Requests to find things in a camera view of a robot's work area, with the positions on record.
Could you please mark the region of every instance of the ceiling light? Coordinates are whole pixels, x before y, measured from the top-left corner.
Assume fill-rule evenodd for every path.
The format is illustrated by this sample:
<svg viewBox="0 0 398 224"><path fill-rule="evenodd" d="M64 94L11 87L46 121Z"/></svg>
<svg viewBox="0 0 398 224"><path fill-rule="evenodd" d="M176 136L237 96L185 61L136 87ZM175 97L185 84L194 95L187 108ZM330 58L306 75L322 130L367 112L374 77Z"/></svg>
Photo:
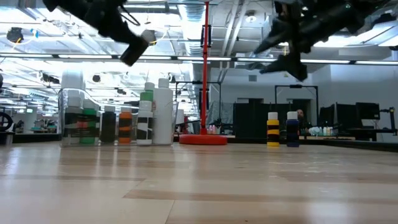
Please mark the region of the ceiling light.
<svg viewBox="0 0 398 224"><path fill-rule="evenodd" d="M15 104L12 100L0 99L1 103Z"/></svg>
<svg viewBox="0 0 398 224"><path fill-rule="evenodd" d="M112 59L112 55L59 55L60 58Z"/></svg>
<svg viewBox="0 0 398 224"><path fill-rule="evenodd" d="M177 57L178 60L203 60L203 57Z"/></svg>
<svg viewBox="0 0 398 224"><path fill-rule="evenodd" d="M254 10L246 11L246 14L245 14L245 16L247 16L246 22L255 22L257 20L255 14L256 14L256 12Z"/></svg>
<svg viewBox="0 0 398 224"><path fill-rule="evenodd" d="M398 65L398 62L385 62L385 61L357 61L356 65Z"/></svg>
<svg viewBox="0 0 398 224"><path fill-rule="evenodd" d="M2 106L4 108L12 108L12 109L26 109L26 106Z"/></svg>
<svg viewBox="0 0 398 224"><path fill-rule="evenodd" d="M87 90L114 90L115 87L86 87Z"/></svg>
<svg viewBox="0 0 398 224"><path fill-rule="evenodd" d="M301 59L302 63L329 63L329 64L347 64L349 60L311 60Z"/></svg>
<svg viewBox="0 0 398 224"><path fill-rule="evenodd" d="M28 89L26 89L26 88L13 88L13 87L11 87L11 88L9 88L9 90L11 92L13 92L13 93L16 93L16 94L29 95L29 93L30 93L30 91Z"/></svg>
<svg viewBox="0 0 398 224"><path fill-rule="evenodd" d="M395 36L381 44L379 44L380 47L395 47L398 45L398 36Z"/></svg>
<svg viewBox="0 0 398 224"><path fill-rule="evenodd" d="M246 18L246 22L255 22L257 20L257 18L255 16L248 16Z"/></svg>
<svg viewBox="0 0 398 224"><path fill-rule="evenodd" d="M1 53L0 57L16 57L16 58L52 58L49 54L9 54Z"/></svg>
<svg viewBox="0 0 398 224"><path fill-rule="evenodd" d="M224 61L224 62L229 62L231 60L231 58L229 57L208 57L207 60L209 61Z"/></svg>
<svg viewBox="0 0 398 224"><path fill-rule="evenodd" d="M170 56L141 56L139 60L171 60Z"/></svg>
<svg viewBox="0 0 398 224"><path fill-rule="evenodd" d="M238 58L239 62L274 62L273 58Z"/></svg>

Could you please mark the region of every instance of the computer monitor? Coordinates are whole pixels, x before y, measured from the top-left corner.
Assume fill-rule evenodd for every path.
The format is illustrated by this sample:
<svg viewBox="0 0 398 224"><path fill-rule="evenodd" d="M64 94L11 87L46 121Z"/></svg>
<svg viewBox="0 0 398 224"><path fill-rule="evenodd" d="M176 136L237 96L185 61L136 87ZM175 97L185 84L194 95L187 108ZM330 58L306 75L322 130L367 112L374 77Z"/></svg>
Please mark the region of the computer monitor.
<svg viewBox="0 0 398 224"><path fill-rule="evenodd" d="M319 110L319 125L333 126L335 123L335 105L321 107Z"/></svg>
<svg viewBox="0 0 398 224"><path fill-rule="evenodd" d="M358 118L356 105L336 104L337 122L341 129L362 128L362 121Z"/></svg>
<svg viewBox="0 0 398 224"><path fill-rule="evenodd" d="M356 103L359 119L380 119L380 106L378 103Z"/></svg>

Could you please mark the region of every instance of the metal frame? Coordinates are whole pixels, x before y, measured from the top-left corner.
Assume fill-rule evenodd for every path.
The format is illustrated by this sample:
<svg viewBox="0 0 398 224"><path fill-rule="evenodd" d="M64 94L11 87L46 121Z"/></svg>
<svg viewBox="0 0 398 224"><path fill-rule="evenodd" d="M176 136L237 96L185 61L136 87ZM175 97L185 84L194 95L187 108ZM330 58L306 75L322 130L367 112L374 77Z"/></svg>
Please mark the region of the metal frame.
<svg viewBox="0 0 398 224"><path fill-rule="evenodd" d="M28 58L31 60L49 60L63 62L119 62L121 55L93 55L93 54L30 54L30 53L5 53L0 52L0 58ZM182 63L203 62L203 57L176 56L176 55L141 55L138 62L146 63ZM208 62L262 62L271 63L275 58L247 58L247 57L215 57L209 56ZM372 66L398 66L397 61L384 60L325 60L301 59L303 64L322 65L372 65Z"/></svg>
<svg viewBox="0 0 398 224"><path fill-rule="evenodd" d="M175 100L177 100L178 84L180 84L180 83L190 83L192 85L202 85L203 84L202 81L195 81L195 82L176 81L175 82ZM218 108L219 108L218 118L221 119L221 82L207 82L207 84L218 84L218 86L220 87L219 100L218 100Z"/></svg>
<svg viewBox="0 0 398 224"><path fill-rule="evenodd" d="M303 86L303 85L276 85L275 86L275 109L277 109L278 107L278 94L277 94L277 89L278 87L289 87L289 88L296 88L296 89L301 89L301 88L314 88L315 89L315 98L317 101L317 126L319 126L318 124L318 120L319 120L319 96L318 96L318 86L314 86L314 85L309 85L309 86Z"/></svg>

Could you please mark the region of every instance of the plastic container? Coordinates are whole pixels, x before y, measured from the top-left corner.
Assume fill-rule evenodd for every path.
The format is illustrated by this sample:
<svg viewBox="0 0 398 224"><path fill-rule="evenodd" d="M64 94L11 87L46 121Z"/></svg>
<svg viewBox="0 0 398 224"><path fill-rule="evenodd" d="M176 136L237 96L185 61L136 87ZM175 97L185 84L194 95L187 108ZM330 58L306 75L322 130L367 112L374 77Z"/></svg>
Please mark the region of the plastic container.
<svg viewBox="0 0 398 224"><path fill-rule="evenodd" d="M154 103L154 91L155 91L155 84L151 82L146 82L145 83L145 93L143 94L142 98L140 95L140 101L151 101L152 102L152 108L150 109L152 112L155 110L155 103Z"/></svg>
<svg viewBox="0 0 398 224"><path fill-rule="evenodd" d="M83 108L81 108L81 98L78 96L69 97L67 107L65 108L65 125L63 127L62 144L64 146L79 144L79 119L82 114Z"/></svg>
<svg viewBox="0 0 398 224"><path fill-rule="evenodd" d="M287 147L299 147L299 120L296 111L287 112L286 121L286 145Z"/></svg>
<svg viewBox="0 0 398 224"><path fill-rule="evenodd" d="M154 92L154 103L153 143L170 145L173 143L173 124L175 124L177 111L173 115L173 91L169 89L168 79L159 79L159 88L156 88Z"/></svg>
<svg viewBox="0 0 398 224"><path fill-rule="evenodd" d="M82 144L95 143L97 117L95 106L91 100L84 100L80 128L80 143Z"/></svg>
<svg viewBox="0 0 398 224"><path fill-rule="evenodd" d="M119 114L119 143L130 144L132 131L131 108L122 107Z"/></svg>
<svg viewBox="0 0 398 224"><path fill-rule="evenodd" d="M277 112L268 113L267 146L279 147L279 120Z"/></svg>
<svg viewBox="0 0 398 224"><path fill-rule="evenodd" d="M140 101L137 118L137 145L148 146L152 144L152 126L154 114L151 101Z"/></svg>
<svg viewBox="0 0 398 224"><path fill-rule="evenodd" d="M102 114L101 143L114 144L116 140L116 113L114 106L105 106Z"/></svg>

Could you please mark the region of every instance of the cable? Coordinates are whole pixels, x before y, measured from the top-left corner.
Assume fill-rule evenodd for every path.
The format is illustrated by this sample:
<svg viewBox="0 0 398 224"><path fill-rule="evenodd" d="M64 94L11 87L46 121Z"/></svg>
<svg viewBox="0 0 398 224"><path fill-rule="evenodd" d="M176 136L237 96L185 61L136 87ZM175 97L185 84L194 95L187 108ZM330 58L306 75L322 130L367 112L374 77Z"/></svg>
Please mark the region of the cable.
<svg viewBox="0 0 398 224"><path fill-rule="evenodd" d="M161 41L161 40L164 40L164 37L167 35L167 31L166 32L163 32L163 37L162 38L160 38L159 40L154 40L154 41L151 41L151 42L149 42L150 44L154 44L154 43L157 43L157 42L159 42L159 41Z"/></svg>
<svg viewBox="0 0 398 224"><path fill-rule="evenodd" d="M7 57L4 57L4 58L1 60L0 65L2 64L2 62L3 62L5 59L7 59Z"/></svg>
<svg viewBox="0 0 398 224"><path fill-rule="evenodd" d="M131 22L131 23L134 24L135 26L141 26L141 23L139 23L138 20L137 20L134 16L132 16L132 15L130 14L130 12L127 11L127 9L126 9L123 5L121 5L120 8L121 8L125 13L127 13L127 15L129 15L130 18L134 20L134 22L131 21L129 18L127 18L125 15L123 15L123 14L120 13L120 15L123 16L123 18L125 18L127 21Z"/></svg>

